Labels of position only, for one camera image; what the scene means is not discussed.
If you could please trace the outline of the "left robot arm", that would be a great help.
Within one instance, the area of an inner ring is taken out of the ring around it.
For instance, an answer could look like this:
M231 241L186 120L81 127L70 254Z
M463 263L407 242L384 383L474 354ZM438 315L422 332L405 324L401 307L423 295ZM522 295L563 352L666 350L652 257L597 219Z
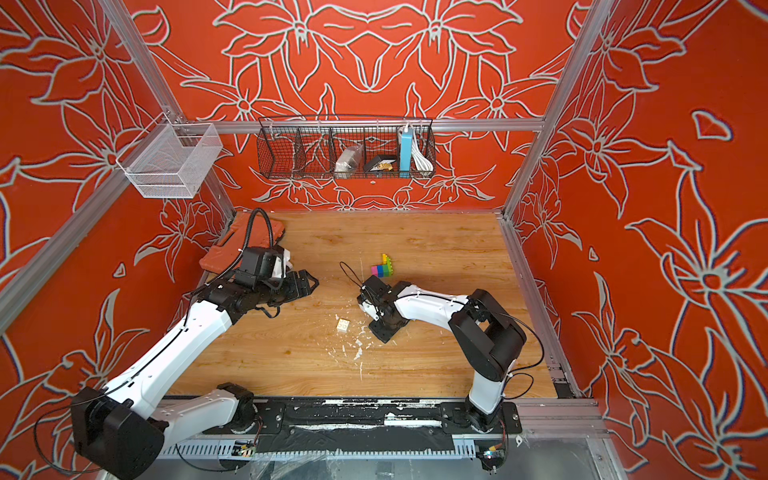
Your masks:
M78 455L119 479L135 479L168 447L214 427L244 433L258 425L254 395L226 382L176 407L159 403L178 378L246 313L268 317L310 296L317 278L290 270L276 282L236 281L228 274L200 289L187 316L102 389L83 388L70 405Z

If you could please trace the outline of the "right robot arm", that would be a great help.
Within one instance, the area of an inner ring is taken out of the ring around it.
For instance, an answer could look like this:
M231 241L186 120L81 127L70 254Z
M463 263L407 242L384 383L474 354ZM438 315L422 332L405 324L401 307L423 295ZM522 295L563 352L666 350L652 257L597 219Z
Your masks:
M489 292L449 295L404 281L392 286L371 276L360 287L357 301L371 319L369 330L383 343L412 321L451 332L474 370L468 410L485 418L496 414L527 335Z

